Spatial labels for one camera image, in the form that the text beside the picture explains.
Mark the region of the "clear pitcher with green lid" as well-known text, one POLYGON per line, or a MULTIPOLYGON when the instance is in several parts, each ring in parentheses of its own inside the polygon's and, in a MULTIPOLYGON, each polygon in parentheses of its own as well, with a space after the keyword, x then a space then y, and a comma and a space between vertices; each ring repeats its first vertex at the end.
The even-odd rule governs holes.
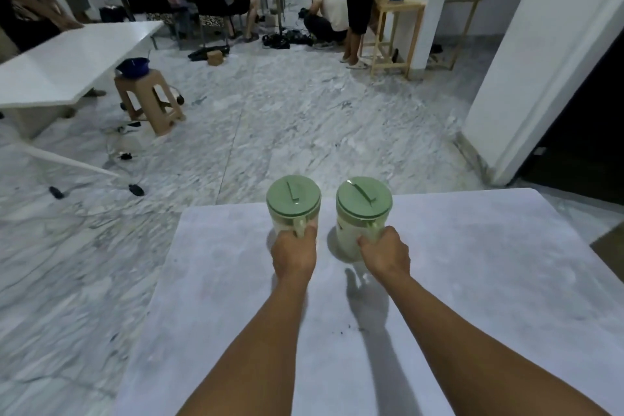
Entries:
POLYGON ((335 236, 341 254, 348 261, 361 260, 359 238, 376 242, 393 207, 393 195, 386 184, 368 176, 347 179, 336 192, 335 236))
POLYGON ((286 175, 274 181, 266 193, 273 227, 267 237, 267 248, 272 248, 282 231, 303 238, 308 225, 318 227, 321 199, 319 186, 307 176, 286 175))

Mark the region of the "person's left hand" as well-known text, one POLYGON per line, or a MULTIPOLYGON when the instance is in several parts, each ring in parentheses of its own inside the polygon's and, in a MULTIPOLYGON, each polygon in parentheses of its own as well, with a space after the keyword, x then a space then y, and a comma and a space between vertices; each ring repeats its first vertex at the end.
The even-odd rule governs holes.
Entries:
POLYGON ((294 231, 281 231, 271 247, 278 282, 297 280, 308 284, 316 268, 316 241, 299 238, 294 231))

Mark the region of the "blue bowl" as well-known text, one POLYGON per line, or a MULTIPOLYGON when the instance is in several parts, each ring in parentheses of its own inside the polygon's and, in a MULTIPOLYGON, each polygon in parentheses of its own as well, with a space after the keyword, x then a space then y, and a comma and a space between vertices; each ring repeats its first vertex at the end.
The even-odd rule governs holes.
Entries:
POLYGON ((140 79, 150 72, 150 59, 145 57, 127 58, 115 69, 129 80, 140 79))

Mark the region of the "person's right hand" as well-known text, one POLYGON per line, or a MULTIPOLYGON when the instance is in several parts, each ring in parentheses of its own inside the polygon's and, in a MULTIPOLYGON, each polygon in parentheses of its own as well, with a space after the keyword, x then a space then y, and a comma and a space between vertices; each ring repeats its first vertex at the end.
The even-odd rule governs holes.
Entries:
POLYGON ((374 246, 359 250, 366 268, 380 283, 410 275, 409 247, 393 226, 381 231, 374 246))

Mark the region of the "person's right forearm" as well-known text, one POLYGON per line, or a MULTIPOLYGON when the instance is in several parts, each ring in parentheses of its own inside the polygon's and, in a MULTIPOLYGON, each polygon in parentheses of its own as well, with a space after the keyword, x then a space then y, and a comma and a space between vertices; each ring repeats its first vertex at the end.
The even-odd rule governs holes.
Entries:
POLYGON ((374 276, 400 311, 456 416, 610 416, 466 321, 405 270, 386 267, 374 276))

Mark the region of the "white folding table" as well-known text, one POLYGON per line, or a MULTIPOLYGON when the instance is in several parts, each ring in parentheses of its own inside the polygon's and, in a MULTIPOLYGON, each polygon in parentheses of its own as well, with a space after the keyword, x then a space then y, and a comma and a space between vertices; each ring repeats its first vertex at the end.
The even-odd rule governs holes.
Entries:
MULTIPOLYGON (((17 114, 30 108, 73 106, 110 74, 142 43, 164 26, 162 21, 95 23, 63 32, 51 40, 0 65, 0 112, 17 114)), ((0 122, 0 138, 18 154, 18 160, 0 160, 0 177, 40 179, 51 195, 64 195, 47 178, 43 163, 58 164, 106 175, 145 196, 127 173, 108 169, 35 147, 13 124, 0 122)))

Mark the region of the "person's left forearm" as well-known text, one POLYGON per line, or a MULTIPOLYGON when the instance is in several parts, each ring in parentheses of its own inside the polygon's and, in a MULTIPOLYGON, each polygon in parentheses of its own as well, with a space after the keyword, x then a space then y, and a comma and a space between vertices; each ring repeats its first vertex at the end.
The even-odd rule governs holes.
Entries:
POLYGON ((311 271, 289 270, 176 416, 290 416, 311 271))

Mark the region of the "pile of black gear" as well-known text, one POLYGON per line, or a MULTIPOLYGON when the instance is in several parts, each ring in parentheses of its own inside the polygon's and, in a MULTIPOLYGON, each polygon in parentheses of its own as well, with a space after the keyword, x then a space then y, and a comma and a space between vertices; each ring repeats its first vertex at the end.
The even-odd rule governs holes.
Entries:
POLYGON ((300 30, 285 30, 281 33, 263 35, 262 44, 270 49, 290 49, 292 45, 313 46, 313 39, 300 30))

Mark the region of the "light wooden side table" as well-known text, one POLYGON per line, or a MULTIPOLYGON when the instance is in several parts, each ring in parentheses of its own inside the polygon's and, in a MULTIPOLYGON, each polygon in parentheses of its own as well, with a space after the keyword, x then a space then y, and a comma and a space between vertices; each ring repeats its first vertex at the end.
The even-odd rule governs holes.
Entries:
POLYGON ((374 3, 379 15, 374 41, 362 44, 362 48, 365 46, 372 47, 370 73, 376 74, 386 70, 399 70, 405 79, 409 80, 411 63, 420 35, 426 4, 418 0, 374 0, 374 3), (399 52, 396 36, 402 15, 414 18, 411 38, 408 43, 407 57, 403 59, 400 55, 397 55, 394 61, 394 53, 399 52), (388 41, 383 41, 388 16, 392 16, 391 31, 388 41))

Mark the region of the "black chair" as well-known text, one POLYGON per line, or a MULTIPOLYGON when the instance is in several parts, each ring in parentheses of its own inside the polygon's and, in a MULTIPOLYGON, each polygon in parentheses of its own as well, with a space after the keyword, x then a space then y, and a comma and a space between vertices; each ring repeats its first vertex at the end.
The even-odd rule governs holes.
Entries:
POLYGON ((199 31, 202 45, 205 44, 205 29, 219 32, 223 36, 225 47, 230 49, 230 35, 227 21, 230 21, 228 5, 225 0, 190 0, 197 8, 199 31))

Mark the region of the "beige plastic stool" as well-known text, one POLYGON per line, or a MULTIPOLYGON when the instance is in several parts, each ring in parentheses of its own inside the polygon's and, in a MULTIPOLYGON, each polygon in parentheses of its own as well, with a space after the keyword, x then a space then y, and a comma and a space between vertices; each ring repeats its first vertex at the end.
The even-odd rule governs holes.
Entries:
POLYGON ((154 134, 165 136, 176 122, 186 120, 178 100, 159 70, 150 68, 136 79, 118 74, 113 79, 131 121, 146 121, 154 134))

